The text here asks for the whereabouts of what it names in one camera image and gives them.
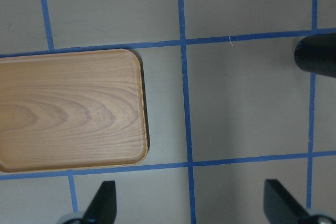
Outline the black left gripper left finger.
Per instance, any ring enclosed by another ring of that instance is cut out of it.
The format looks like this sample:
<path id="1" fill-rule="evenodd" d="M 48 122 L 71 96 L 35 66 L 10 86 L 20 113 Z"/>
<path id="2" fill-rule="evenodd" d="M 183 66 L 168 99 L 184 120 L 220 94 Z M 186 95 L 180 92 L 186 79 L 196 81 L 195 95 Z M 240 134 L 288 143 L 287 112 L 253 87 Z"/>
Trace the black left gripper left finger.
<path id="1" fill-rule="evenodd" d="M 104 181 L 97 190 L 81 223 L 113 224 L 117 215 L 115 181 Z"/>

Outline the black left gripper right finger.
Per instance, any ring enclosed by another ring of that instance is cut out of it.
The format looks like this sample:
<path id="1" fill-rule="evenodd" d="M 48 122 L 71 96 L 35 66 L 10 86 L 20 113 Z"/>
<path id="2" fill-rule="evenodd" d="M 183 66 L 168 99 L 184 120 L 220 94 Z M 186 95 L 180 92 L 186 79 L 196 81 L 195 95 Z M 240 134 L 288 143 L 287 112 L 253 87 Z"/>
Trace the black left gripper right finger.
<path id="1" fill-rule="evenodd" d="M 264 214 L 271 224 L 308 223 L 310 215 L 276 179 L 264 181 Z"/>

